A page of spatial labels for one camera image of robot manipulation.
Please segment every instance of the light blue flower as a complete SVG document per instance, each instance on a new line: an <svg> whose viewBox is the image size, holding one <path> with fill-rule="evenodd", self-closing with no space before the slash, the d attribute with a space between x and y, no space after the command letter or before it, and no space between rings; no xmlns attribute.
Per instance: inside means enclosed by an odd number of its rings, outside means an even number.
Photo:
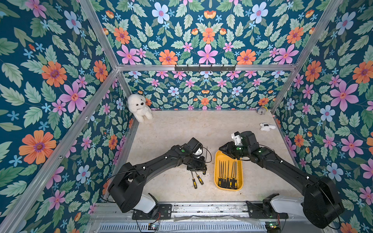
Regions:
<svg viewBox="0 0 373 233"><path fill-rule="evenodd" d="M17 155L14 155L13 158L14 158L14 159L13 159L13 160L10 160L9 163L13 163L13 166L14 166L14 167L17 167L17 165L18 165L19 163L22 163L22 161L21 161L22 156L17 157Z"/></svg>
<svg viewBox="0 0 373 233"><path fill-rule="evenodd" d="M11 117L11 121L14 121L14 119L18 120L19 118L17 116L19 116L19 113L16 114L15 111L12 111L12 114L7 114L7 116Z"/></svg>
<svg viewBox="0 0 373 233"><path fill-rule="evenodd" d="M121 16L121 15L119 15L118 13L115 13L115 18L117 18L117 20L120 20L120 19L122 19L121 17L122 17L122 16Z"/></svg>
<svg viewBox="0 0 373 233"><path fill-rule="evenodd" d="M43 131L45 131L46 129L49 128L49 126L47 125L48 122L45 122L45 123L40 122L40 124L41 124L41 126L39 127L39 129L42 129Z"/></svg>
<svg viewBox="0 0 373 233"><path fill-rule="evenodd" d="M24 51L25 51L24 55L27 56L29 59L34 57L32 51L29 52L27 49L24 49Z"/></svg>
<svg viewBox="0 0 373 233"><path fill-rule="evenodd" d="M215 21L219 23L220 20L222 20L222 15L217 15Z"/></svg>
<svg viewBox="0 0 373 233"><path fill-rule="evenodd" d="M203 19L203 15L198 15L198 19L197 19L197 20L199 20L199 22L204 21L204 19Z"/></svg>

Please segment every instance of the pink flower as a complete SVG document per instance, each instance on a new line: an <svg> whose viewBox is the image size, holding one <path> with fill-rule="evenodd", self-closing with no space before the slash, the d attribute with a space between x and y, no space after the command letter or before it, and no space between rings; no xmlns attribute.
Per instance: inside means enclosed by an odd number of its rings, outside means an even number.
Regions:
<svg viewBox="0 0 373 233"><path fill-rule="evenodd" d="M339 83L339 91L337 91L336 89L330 91L330 95L336 97L334 100L332 100L330 105L334 107L341 103L339 105L339 108L342 111L346 111L347 101L351 104L359 102L359 99L356 95L350 95L351 93L354 93L356 91L358 84L352 84L347 89L346 86L346 82L342 80Z"/></svg>
<svg viewBox="0 0 373 233"><path fill-rule="evenodd" d="M303 108L302 112L307 115L307 113L310 112L310 106L311 105L305 103L304 106L302 106Z"/></svg>
<svg viewBox="0 0 373 233"><path fill-rule="evenodd" d="M217 82L217 86L222 88L222 87L227 85L226 82L227 82L227 80L221 79L220 81Z"/></svg>
<svg viewBox="0 0 373 233"><path fill-rule="evenodd" d="M83 143L80 146L84 147L84 150L87 150L87 147L91 148L91 142L92 140L89 137L83 138Z"/></svg>
<svg viewBox="0 0 373 233"><path fill-rule="evenodd" d="M122 44L122 50L123 51L117 51L117 54L122 58L122 63L123 64L127 64L128 62L131 64L131 65L134 65L136 64L135 62L140 62L141 59L136 57L136 49L132 48L130 51L128 51L128 48L127 46L125 46L124 44Z"/></svg>
<svg viewBox="0 0 373 233"><path fill-rule="evenodd" d="M85 89L85 86L88 84L86 81L85 81L85 77L83 76L80 76L79 75L79 79L76 80L77 83L79 83L79 87L83 87Z"/></svg>
<svg viewBox="0 0 373 233"><path fill-rule="evenodd" d="M304 158L301 158L300 159L300 162L299 164L302 165L302 167L305 167L305 164L307 163L307 161L304 160Z"/></svg>
<svg viewBox="0 0 373 233"><path fill-rule="evenodd" d="M47 18L43 11L46 11L46 7L40 4L39 0L28 0L25 5L32 10L35 17L39 17L39 15L43 18Z"/></svg>
<svg viewBox="0 0 373 233"><path fill-rule="evenodd" d="M57 170L55 171L54 175L52 176L52 178L50 178L50 180L48 181L48 183L47 183L47 185L46 185L46 188L47 188L47 189L50 189L50 187L52 187L52 185L53 185L53 180L54 180L55 182L61 182L61 180L62 180L62 179L61 179L61 176L58 175L58 174L60 174L64 169L65 169L64 166L60 166L60 167L57 168Z"/></svg>
<svg viewBox="0 0 373 233"><path fill-rule="evenodd" d="M225 52L232 51L232 48L233 48L232 42L225 43L224 45L225 46L223 47L223 49L225 49Z"/></svg>
<svg viewBox="0 0 373 233"><path fill-rule="evenodd" d="M194 83L195 82L193 82L192 79L189 79L189 81L188 80L185 81L185 86L190 88L190 87L194 86Z"/></svg>
<svg viewBox="0 0 373 233"><path fill-rule="evenodd" d="M136 49L136 55L140 56L140 58L146 57L146 51L143 51L142 48Z"/></svg>
<svg viewBox="0 0 373 233"><path fill-rule="evenodd" d="M211 51L211 45L210 44L206 44L205 51L200 50L197 53L198 53L199 56L202 57L202 58L200 58L198 63L201 63L201 64L204 63L204 62L206 62L206 64L208 64L209 62L215 63L215 58L213 58L213 57L217 55L217 51L216 50Z"/></svg>
<svg viewBox="0 0 373 233"><path fill-rule="evenodd" d="M341 82L342 80L339 78L339 75L337 76L332 76L332 80L329 82L329 84L332 85L332 88L335 87L338 87L339 86L339 83Z"/></svg>
<svg viewBox="0 0 373 233"><path fill-rule="evenodd" d="M157 77L161 76L161 79L164 79L164 77L168 77L167 71L157 71L156 74Z"/></svg>
<svg viewBox="0 0 373 233"><path fill-rule="evenodd" d="M254 86L259 86L260 83L261 83L260 78L254 79L254 81L253 81Z"/></svg>
<svg viewBox="0 0 373 233"><path fill-rule="evenodd" d="M370 190L369 187L366 187L365 189L363 188L360 188L360 198L361 199L366 199L365 201L367 202L368 205L371 205L372 204L372 201L373 201L373 195L372 195L372 191Z"/></svg>
<svg viewBox="0 0 373 233"><path fill-rule="evenodd" d="M61 103L60 99L57 100L57 103L53 102L52 105L54 107L54 113L58 112L58 115L62 115L62 112L66 112L66 108L64 108L66 103Z"/></svg>
<svg viewBox="0 0 373 233"><path fill-rule="evenodd" d="M180 80L183 79L183 77L186 77L187 74L184 73L184 71L172 71L175 75L173 76L173 78L177 79L179 78Z"/></svg>
<svg viewBox="0 0 373 233"><path fill-rule="evenodd" d="M323 139L323 142L325 143L324 147L329 147L329 150L332 150L333 147L336 145L334 141L334 137L330 138L329 136L326 136L326 139Z"/></svg>
<svg viewBox="0 0 373 233"><path fill-rule="evenodd" d="M238 71L238 70L235 70L235 71L229 71L229 73L227 74L227 77L230 77L231 80L233 80L234 78L238 78L238 74L241 73L241 71Z"/></svg>
<svg viewBox="0 0 373 233"><path fill-rule="evenodd" d="M157 87L159 85L158 79L157 80L153 79L151 81L151 85Z"/></svg>
<svg viewBox="0 0 373 233"><path fill-rule="evenodd" d="M186 51L190 52L190 50L193 49L192 43L188 44L188 42L185 42L185 45L183 45L183 48L184 48L184 52Z"/></svg>
<svg viewBox="0 0 373 233"><path fill-rule="evenodd" d="M279 54L279 48L273 48L273 50L271 50L270 52L269 52L269 56L270 57L275 57L276 55L278 55Z"/></svg>
<svg viewBox="0 0 373 233"><path fill-rule="evenodd" d="M360 167L366 170L366 172L363 174L365 179L370 179L373 176L373 159L368 159L368 164L369 166L364 163L360 164Z"/></svg>
<svg viewBox="0 0 373 233"><path fill-rule="evenodd" d="M302 93L304 93L304 96L303 98L305 99L306 97L308 99L311 98L311 94L315 93L314 90L312 90L313 88L313 84L311 84L310 86L308 86L308 84L305 85L305 89L302 91Z"/></svg>
<svg viewBox="0 0 373 233"><path fill-rule="evenodd" d="M70 150L65 155L66 158L70 157L70 152L73 152L73 153L76 152L76 148L74 146L76 145L77 142L78 140L75 140L75 142L71 145Z"/></svg>
<svg viewBox="0 0 373 233"><path fill-rule="evenodd" d="M296 87L297 89L299 89L304 83L304 81L302 80L303 76L304 75L301 76L300 74L297 74L297 77L294 80L294 87Z"/></svg>
<svg viewBox="0 0 373 233"><path fill-rule="evenodd" d="M296 154L296 152L295 152L294 150L297 148L297 145L292 145L292 144L291 144L291 140L289 140L289 141L288 141L288 146L289 146L289 149L291 150L291 155L292 155L293 157L296 157L297 154Z"/></svg>
<svg viewBox="0 0 373 233"><path fill-rule="evenodd" d="M254 71L254 70L247 70L247 71L245 71L245 72L246 72L246 74L245 74L244 76L245 76L245 77L248 77L249 79L251 79L251 77L257 75L256 71Z"/></svg>
<svg viewBox="0 0 373 233"><path fill-rule="evenodd" d="M294 49L294 44L290 45L288 47L288 50L285 50L284 48L280 48L280 52L279 52L280 55L275 57L274 61L275 62L280 61L279 64L284 64L286 61L286 63L290 64L293 61L292 56L297 55L299 52L298 50L293 51L293 49Z"/></svg>
<svg viewBox="0 0 373 233"><path fill-rule="evenodd" d="M348 151L348 155L351 158L355 157L355 152L358 154L363 154L363 150L358 148L359 146L363 144L363 141L362 140L354 141L354 136L352 134L348 136L348 141L347 139L342 138L341 142L347 145L347 146L342 146L342 151L345 151L345 152Z"/></svg>
<svg viewBox="0 0 373 233"><path fill-rule="evenodd" d="M63 88L68 95L62 94L60 96L60 100L65 103L70 102L68 105L69 113L72 113L75 110L75 106L79 111L82 111L85 107L85 101L82 98L85 97L87 92L85 90L79 91L79 84L76 81L72 83L72 89L66 84L63 86Z"/></svg>
<svg viewBox="0 0 373 233"><path fill-rule="evenodd" d="M59 190L56 191L55 196L52 196L49 198L50 206L49 210L53 209L53 207L56 207L56 210L60 208L60 203L65 202L65 198L63 196L65 195L65 191L62 191L60 193Z"/></svg>
<svg viewBox="0 0 373 233"><path fill-rule="evenodd" d="M110 112L110 106L106 103L105 105L103 105L103 107L104 107L104 113L107 115Z"/></svg>

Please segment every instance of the aluminum frame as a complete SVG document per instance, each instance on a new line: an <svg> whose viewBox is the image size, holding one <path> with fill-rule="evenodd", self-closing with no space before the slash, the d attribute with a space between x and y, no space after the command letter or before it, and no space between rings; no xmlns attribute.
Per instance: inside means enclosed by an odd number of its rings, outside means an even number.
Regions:
<svg viewBox="0 0 373 233"><path fill-rule="evenodd" d="M334 13L337 11L339 5L343 2L343 0L330 0L328 3L325 11L321 15L319 22L317 23L314 32L312 33L310 39L308 40L306 46L302 50L301 54L299 55L297 62L295 63L296 68L293 72L290 73L289 77L285 81L284 85L281 88L281 91L276 96L275 103L272 106L272 111L275 112L280 102L284 99L285 94L289 90L291 84L295 80L296 76L299 74L303 64L306 62L308 56L311 54L313 47L315 47L316 43L319 41L322 33L326 29L327 25L331 21Z"/></svg>

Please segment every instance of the small blue flower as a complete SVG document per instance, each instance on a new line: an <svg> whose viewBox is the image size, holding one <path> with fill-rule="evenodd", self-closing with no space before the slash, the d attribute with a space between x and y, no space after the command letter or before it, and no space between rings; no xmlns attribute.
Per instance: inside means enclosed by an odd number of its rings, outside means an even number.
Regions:
<svg viewBox="0 0 373 233"><path fill-rule="evenodd" d="M45 49L45 48L43 48L43 44L35 43L35 45L37 46L36 50L40 50L40 52L42 52Z"/></svg>
<svg viewBox="0 0 373 233"><path fill-rule="evenodd" d="M217 15L215 21L219 23L220 20L222 20L222 15Z"/></svg>
<svg viewBox="0 0 373 233"><path fill-rule="evenodd" d="M303 17L304 17L304 12L298 15L298 19L303 19Z"/></svg>
<svg viewBox="0 0 373 233"><path fill-rule="evenodd" d="M174 11L172 11L172 10L170 10L170 11L168 12L168 14L170 15L170 17L173 17L173 16L175 16L175 12L174 12Z"/></svg>
<svg viewBox="0 0 373 233"><path fill-rule="evenodd" d="M203 15L198 15L198 19L197 20L199 20L200 22L204 21Z"/></svg>
<svg viewBox="0 0 373 233"><path fill-rule="evenodd" d="M39 129L42 129L43 131L45 131L47 128L49 128L49 126L47 125L48 122L40 122L41 126L39 127Z"/></svg>
<svg viewBox="0 0 373 233"><path fill-rule="evenodd" d="M17 116L19 116L19 113L16 114L15 111L12 111L12 114L7 114L7 116L11 117L11 121L14 121L14 119L18 120L19 118Z"/></svg>
<svg viewBox="0 0 373 233"><path fill-rule="evenodd" d="M64 219L62 220L62 224L60 225L60 227L62 228L65 228L65 226L68 224L68 220L67 219Z"/></svg>
<svg viewBox="0 0 373 233"><path fill-rule="evenodd" d="M68 175L68 173L66 172L66 174L62 176L62 178L63 178L62 182L67 181L68 178L69 178L69 176L70 176L70 175Z"/></svg>
<svg viewBox="0 0 373 233"><path fill-rule="evenodd" d="M56 3L55 8L56 8L59 12L62 11L62 7L61 7L60 5L58 5L58 3Z"/></svg>
<svg viewBox="0 0 373 233"><path fill-rule="evenodd" d="M21 161L22 156L17 157L17 155L14 155L13 158L14 158L14 159L13 159L13 160L10 160L9 163L13 163L13 166L14 166L14 167L17 167L17 165L18 165L19 163L22 163L22 161Z"/></svg>
<svg viewBox="0 0 373 233"><path fill-rule="evenodd" d="M101 15L102 16L102 20L105 20L105 22L107 22L109 19L107 18L107 15Z"/></svg>
<svg viewBox="0 0 373 233"><path fill-rule="evenodd" d="M33 51L29 52L27 49L24 49L24 51L25 51L24 55L27 56L29 59L34 57Z"/></svg>
<svg viewBox="0 0 373 233"><path fill-rule="evenodd" d="M121 15L119 15L118 13L115 13L115 18L117 18L117 20L120 20L120 19L122 19L121 17L122 17L122 16L121 16Z"/></svg>
<svg viewBox="0 0 373 233"><path fill-rule="evenodd" d="M45 112L47 113L48 111L50 111L50 105L48 105L47 103L44 105L44 106L42 106L41 108L42 109L45 109Z"/></svg>

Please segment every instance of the white plush toy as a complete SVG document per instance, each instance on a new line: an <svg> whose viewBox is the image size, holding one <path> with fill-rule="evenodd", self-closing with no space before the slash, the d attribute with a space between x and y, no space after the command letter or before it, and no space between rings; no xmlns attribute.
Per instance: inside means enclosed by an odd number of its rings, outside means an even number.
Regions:
<svg viewBox="0 0 373 233"><path fill-rule="evenodd" d="M269 131L271 129L275 129L275 125L270 125L268 123L260 123L260 130L261 131Z"/></svg>
<svg viewBox="0 0 373 233"><path fill-rule="evenodd" d="M144 117L152 119L151 109L145 104L145 97L139 94L132 94L128 97L128 109L132 112L139 122L144 122Z"/></svg>

